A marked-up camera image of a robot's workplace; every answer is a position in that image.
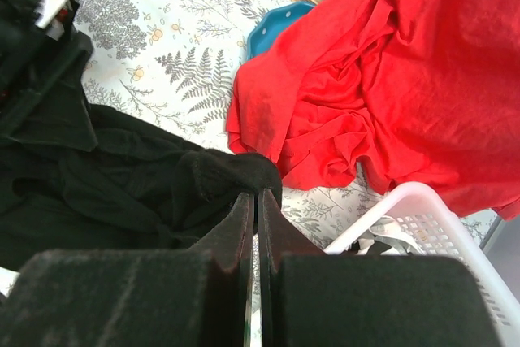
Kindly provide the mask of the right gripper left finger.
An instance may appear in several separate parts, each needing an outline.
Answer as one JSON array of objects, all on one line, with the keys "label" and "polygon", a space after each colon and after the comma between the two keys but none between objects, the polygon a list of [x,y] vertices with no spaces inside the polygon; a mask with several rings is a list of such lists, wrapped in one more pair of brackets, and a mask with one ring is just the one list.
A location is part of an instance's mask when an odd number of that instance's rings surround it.
[{"label": "right gripper left finger", "polygon": [[47,251],[1,307],[4,346],[246,346],[254,197],[185,250]]}]

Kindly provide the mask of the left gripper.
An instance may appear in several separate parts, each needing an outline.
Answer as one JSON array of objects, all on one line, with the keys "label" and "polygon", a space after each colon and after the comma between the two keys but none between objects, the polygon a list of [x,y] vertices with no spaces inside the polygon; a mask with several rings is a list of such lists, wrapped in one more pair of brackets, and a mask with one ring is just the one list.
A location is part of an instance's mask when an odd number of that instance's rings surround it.
[{"label": "left gripper", "polygon": [[93,53],[73,21],[68,0],[47,28],[39,28],[40,0],[1,0],[1,134],[64,136],[90,132],[81,77]]}]

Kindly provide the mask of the black tank top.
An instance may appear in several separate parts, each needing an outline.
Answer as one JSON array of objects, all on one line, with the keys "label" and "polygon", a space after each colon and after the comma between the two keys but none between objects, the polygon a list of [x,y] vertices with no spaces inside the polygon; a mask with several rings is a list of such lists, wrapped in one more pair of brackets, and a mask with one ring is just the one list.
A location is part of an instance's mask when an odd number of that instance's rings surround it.
[{"label": "black tank top", "polygon": [[275,165],[207,149],[66,85],[1,109],[1,265],[52,249],[187,249]]}]

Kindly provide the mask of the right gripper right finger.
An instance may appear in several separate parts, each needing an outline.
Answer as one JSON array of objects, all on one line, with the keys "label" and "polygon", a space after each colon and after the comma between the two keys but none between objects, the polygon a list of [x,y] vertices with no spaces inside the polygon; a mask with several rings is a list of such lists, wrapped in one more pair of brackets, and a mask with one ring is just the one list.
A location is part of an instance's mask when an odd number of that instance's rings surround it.
[{"label": "right gripper right finger", "polygon": [[498,346],[470,270],[445,256],[328,255],[258,198],[265,346]]}]

